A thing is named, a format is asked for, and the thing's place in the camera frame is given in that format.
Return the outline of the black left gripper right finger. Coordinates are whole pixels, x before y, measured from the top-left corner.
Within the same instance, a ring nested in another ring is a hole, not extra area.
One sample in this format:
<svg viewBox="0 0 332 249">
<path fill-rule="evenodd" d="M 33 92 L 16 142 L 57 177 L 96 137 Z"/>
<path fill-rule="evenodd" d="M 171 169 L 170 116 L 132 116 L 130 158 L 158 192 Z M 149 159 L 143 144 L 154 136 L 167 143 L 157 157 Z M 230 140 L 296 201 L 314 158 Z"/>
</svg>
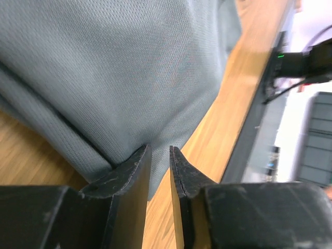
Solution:
<svg viewBox="0 0 332 249">
<path fill-rule="evenodd" d="M 331 248 L 331 202 L 307 183 L 218 184 L 170 147 L 177 248 Z"/>
</svg>

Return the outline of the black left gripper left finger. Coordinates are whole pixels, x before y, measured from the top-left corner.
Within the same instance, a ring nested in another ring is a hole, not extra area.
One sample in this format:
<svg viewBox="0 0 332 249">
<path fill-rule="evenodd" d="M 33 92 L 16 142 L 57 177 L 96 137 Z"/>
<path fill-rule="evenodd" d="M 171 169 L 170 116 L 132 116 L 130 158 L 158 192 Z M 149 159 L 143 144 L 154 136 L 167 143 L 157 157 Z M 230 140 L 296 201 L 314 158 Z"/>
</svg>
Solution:
<svg viewBox="0 0 332 249">
<path fill-rule="evenodd" d="M 1 248 L 141 248 L 151 148 L 104 177 L 69 186 L 2 186 Z"/>
</svg>

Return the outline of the grey t shirt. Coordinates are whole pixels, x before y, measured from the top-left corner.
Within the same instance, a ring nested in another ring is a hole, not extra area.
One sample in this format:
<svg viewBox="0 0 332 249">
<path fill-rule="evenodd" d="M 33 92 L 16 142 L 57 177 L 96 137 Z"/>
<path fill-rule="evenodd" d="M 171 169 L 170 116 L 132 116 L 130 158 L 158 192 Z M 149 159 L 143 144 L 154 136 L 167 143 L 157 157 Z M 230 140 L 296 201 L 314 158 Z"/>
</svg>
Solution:
<svg viewBox="0 0 332 249">
<path fill-rule="evenodd" d="M 235 1 L 1 1 L 1 109 L 88 182 L 151 145 L 152 198 L 241 33 Z"/>
</svg>

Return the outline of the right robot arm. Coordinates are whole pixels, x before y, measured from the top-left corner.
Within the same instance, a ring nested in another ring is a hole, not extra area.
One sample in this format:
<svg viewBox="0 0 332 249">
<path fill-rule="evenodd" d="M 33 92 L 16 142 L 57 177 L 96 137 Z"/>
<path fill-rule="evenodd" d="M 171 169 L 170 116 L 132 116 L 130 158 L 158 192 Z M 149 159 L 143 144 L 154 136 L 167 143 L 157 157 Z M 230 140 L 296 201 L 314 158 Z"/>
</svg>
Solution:
<svg viewBox="0 0 332 249">
<path fill-rule="evenodd" d="M 295 16 L 291 32 L 291 52 L 331 38 L 331 1 L 295 1 Z"/>
</svg>

